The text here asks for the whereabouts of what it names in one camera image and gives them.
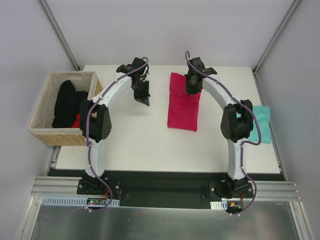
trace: wicker basket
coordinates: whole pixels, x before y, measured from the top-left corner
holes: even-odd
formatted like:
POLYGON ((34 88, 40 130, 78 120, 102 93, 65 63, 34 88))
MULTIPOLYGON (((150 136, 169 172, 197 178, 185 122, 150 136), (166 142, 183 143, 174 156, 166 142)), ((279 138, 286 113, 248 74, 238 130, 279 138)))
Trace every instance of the wicker basket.
POLYGON ((103 90, 94 71, 50 73, 28 130, 49 146, 84 146, 86 141, 79 128, 52 128, 58 92, 61 84, 66 80, 72 82, 76 91, 87 91, 88 100, 103 90))

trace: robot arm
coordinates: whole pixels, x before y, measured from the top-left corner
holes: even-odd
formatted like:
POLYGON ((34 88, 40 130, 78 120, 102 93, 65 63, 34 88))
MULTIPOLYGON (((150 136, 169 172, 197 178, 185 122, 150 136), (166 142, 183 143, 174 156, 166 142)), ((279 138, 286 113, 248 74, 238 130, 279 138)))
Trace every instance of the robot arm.
MULTIPOLYGON (((188 67, 189 71, 185 78, 186 93, 196 94, 204 89, 217 101, 223 110, 220 128, 228 143, 227 179, 224 184, 215 188, 215 192, 221 197, 231 198, 234 191, 248 185, 248 179, 245 175, 246 150, 243 143, 253 130, 253 118, 235 100, 240 98, 230 94, 228 88, 219 84, 220 77, 212 67, 206 68, 199 57, 190 59, 188 67)), ((252 103, 249 100, 240 100, 240 102, 252 110, 252 103)))
POLYGON ((87 136, 87 126, 89 125, 87 146, 91 163, 89 163, 85 170, 85 179, 88 180, 88 183, 91 185, 97 182, 94 180, 96 177, 94 173, 96 173, 98 177, 101 177, 105 172, 104 160, 106 158, 107 148, 106 142, 103 140, 108 137, 112 128, 109 107, 115 102, 118 96, 130 88, 133 89, 133 96, 137 102, 147 106, 150 105, 149 81, 147 80, 149 66, 143 59, 136 57, 132 64, 121 65, 116 72, 111 83, 103 89, 101 93, 92 100, 83 100, 80 105, 80 129, 82 130, 82 135, 85 137, 87 136), (129 74, 144 65, 145 67, 141 70, 129 74), (92 113, 96 113, 96 116, 91 115, 88 118, 89 110, 93 106, 92 113))

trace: teal towel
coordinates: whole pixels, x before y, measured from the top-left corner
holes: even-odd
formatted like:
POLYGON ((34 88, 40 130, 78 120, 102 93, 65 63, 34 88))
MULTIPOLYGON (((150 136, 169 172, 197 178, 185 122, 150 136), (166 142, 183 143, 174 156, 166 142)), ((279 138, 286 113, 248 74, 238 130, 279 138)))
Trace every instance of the teal towel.
MULTIPOLYGON (((262 143, 271 143, 271 131, 269 126, 270 121, 270 107, 268 106, 254 106, 253 113, 258 120, 261 130, 262 143)), ((259 140, 258 130, 255 121, 253 121, 253 130, 250 132, 249 141, 257 143, 259 140)))

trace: gray wall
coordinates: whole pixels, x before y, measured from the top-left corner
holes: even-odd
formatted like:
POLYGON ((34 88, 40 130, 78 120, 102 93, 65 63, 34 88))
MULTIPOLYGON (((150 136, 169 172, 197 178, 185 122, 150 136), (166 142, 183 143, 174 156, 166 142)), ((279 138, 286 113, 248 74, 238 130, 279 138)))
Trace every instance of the gray wall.
POLYGON ((258 72, 288 179, 320 238, 320 1, 304 0, 258 72))
POLYGON ((36 0, 0 3, 0 239, 14 239, 51 148, 27 127, 51 71, 72 67, 36 0))
POLYGON ((257 64, 293 0, 47 0, 81 66, 257 64))

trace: pink cloth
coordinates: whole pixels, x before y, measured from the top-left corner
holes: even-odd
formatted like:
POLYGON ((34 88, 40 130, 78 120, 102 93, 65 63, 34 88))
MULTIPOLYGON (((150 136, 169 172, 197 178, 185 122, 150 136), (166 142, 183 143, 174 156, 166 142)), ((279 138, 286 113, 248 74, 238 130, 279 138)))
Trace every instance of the pink cloth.
POLYGON ((171 73, 168 128, 197 131, 200 95, 186 94, 186 77, 171 73))

